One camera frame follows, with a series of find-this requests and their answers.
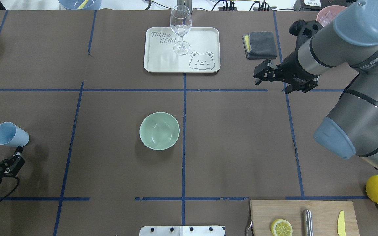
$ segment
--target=cutting board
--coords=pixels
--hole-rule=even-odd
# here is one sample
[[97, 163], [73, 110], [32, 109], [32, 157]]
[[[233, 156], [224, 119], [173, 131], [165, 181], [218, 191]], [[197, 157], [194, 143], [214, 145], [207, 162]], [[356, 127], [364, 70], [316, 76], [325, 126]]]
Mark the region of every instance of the cutting board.
[[351, 201], [317, 200], [250, 200], [250, 212], [255, 236], [271, 236], [270, 225], [276, 219], [285, 219], [293, 227], [293, 236], [303, 235], [304, 209], [312, 212], [313, 234], [338, 236], [339, 212], [345, 212], [346, 236], [359, 236], [354, 204]]

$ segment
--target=yellow utensil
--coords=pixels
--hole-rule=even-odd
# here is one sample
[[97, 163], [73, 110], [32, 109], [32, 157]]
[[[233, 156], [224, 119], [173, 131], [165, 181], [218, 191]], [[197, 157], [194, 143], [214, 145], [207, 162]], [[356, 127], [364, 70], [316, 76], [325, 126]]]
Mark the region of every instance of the yellow utensil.
[[344, 211], [339, 213], [338, 217], [338, 234], [339, 236], [346, 236], [345, 233], [345, 214]]
[[81, 5], [77, 9], [82, 9], [87, 4], [87, 2], [88, 0], [84, 0], [84, 2], [81, 3]]

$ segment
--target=brown table surface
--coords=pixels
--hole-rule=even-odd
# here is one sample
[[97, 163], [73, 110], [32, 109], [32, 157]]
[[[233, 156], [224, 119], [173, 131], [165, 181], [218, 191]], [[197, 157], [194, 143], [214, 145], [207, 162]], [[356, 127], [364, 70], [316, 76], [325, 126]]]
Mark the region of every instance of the brown table surface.
[[[224, 225], [244, 234], [249, 200], [350, 200], [361, 236], [378, 235], [365, 197], [378, 172], [342, 160], [312, 134], [356, 75], [347, 65], [317, 90], [285, 96], [281, 82], [254, 85], [242, 35], [271, 31], [279, 56], [295, 47], [289, 26], [315, 12], [193, 12], [220, 33], [217, 73], [148, 73], [145, 33], [168, 27], [163, 11], [0, 11], [0, 123], [30, 135], [0, 235], [138, 235], [142, 226]], [[180, 138], [165, 151], [141, 142], [142, 120], [168, 112]], [[0, 145], [0, 160], [14, 148]], [[4, 179], [0, 197], [14, 187]]]

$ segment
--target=gray towel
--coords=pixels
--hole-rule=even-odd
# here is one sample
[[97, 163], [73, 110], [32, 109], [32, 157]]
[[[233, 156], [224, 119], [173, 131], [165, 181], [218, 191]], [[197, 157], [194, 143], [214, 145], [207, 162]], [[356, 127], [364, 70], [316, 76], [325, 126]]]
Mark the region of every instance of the gray towel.
[[272, 32], [251, 32], [243, 35], [244, 50], [248, 59], [275, 59], [276, 45]]

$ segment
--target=white floor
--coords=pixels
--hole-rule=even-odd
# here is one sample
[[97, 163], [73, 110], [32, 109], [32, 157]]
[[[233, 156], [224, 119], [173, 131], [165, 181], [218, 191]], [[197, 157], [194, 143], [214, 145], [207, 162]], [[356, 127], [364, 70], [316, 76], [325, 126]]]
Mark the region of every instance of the white floor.
[[[101, 8], [115, 9], [115, 10], [144, 10], [148, 6], [148, 1], [145, 0], [101, 0]], [[296, 0], [267, 0], [270, 6], [276, 6], [275, 9], [293, 8]], [[7, 10], [64, 10], [59, 4], [58, 0], [1, 0], [2, 4]], [[176, 5], [177, 0], [155, 0], [164, 6], [172, 8]], [[211, 10], [216, 0], [192, 0], [192, 7], [200, 7]], [[236, 2], [237, 10], [249, 10], [253, 2]], [[217, 4], [214, 10], [218, 10], [218, 6], [223, 6], [224, 2]], [[155, 3], [151, 5], [150, 10], [163, 10], [162, 6]]]

